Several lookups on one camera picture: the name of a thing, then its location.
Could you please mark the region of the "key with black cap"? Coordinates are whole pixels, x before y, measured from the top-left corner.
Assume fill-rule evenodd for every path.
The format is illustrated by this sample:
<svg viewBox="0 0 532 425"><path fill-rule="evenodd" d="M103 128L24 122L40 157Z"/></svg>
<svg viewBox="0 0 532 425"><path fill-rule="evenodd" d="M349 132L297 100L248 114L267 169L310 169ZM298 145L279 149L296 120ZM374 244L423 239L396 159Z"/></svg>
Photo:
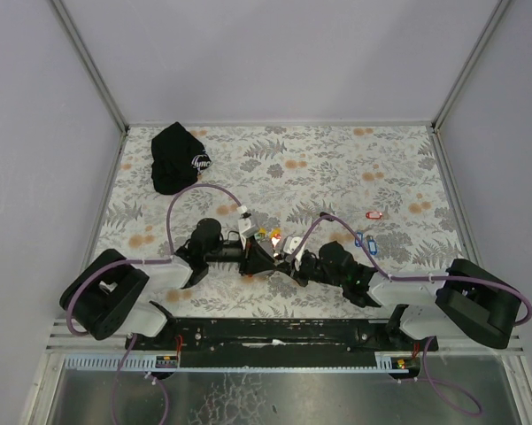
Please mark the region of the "key with black cap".
<svg viewBox="0 0 532 425"><path fill-rule="evenodd" d="M326 221L334 221L335 220L334 217L331 214L327 213L327 212L321 212L319 214L319 217L321 219L323 219L323 220L326 220Z"/></svg>

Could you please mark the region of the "red key tag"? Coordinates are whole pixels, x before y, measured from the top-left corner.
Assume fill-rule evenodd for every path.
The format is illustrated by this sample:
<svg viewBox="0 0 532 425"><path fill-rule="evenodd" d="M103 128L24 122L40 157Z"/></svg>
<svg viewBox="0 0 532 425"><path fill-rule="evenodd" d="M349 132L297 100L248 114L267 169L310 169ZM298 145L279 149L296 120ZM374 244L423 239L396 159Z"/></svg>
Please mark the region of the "red key tag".
<svg viewBox="0 0 532 425"><path fill-rule="evenodd" d="M381 220L382 217L383 217L383 213L382 212L377 212L377 211L370 211L370 212L366 213L366 217L369 220Z"/></svg>

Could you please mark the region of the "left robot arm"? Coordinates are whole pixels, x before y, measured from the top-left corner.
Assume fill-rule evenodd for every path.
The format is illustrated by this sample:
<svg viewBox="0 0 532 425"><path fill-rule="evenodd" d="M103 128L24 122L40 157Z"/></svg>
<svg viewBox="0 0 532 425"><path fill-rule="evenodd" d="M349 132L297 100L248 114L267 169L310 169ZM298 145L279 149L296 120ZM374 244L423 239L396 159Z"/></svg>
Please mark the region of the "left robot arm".
<svg viewBox="0 0 532 425"><path fill-rule="evenodd" d="M200 283L211 263L236 263L242 275L266 275L275 259L253 236L223 237L220 223L200 220L187 242L169 259L128 259L114 249L103 251L59 299L70 331L101 341L117 331L156 336L171 316L151 297L163 290L184 290Z"/></svg>

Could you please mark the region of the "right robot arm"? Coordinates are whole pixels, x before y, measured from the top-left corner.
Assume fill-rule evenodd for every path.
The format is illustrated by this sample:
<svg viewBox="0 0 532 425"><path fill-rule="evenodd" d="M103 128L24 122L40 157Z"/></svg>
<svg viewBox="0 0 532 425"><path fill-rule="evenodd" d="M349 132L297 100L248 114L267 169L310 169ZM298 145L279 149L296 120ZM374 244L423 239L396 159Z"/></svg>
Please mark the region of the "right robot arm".
<svg viewBox="0 0 532 425"><path fill-rule="evenodd" d="M391 308L395 327L412 339L467 336L502 350L509 344L521 300L512 286L467 259L454 259L445 271L423 277L384 275L358 263L338 242L318 253L289 239L275 258L279 271L299 285L323 283L341 289L361 307Z"/></svg>

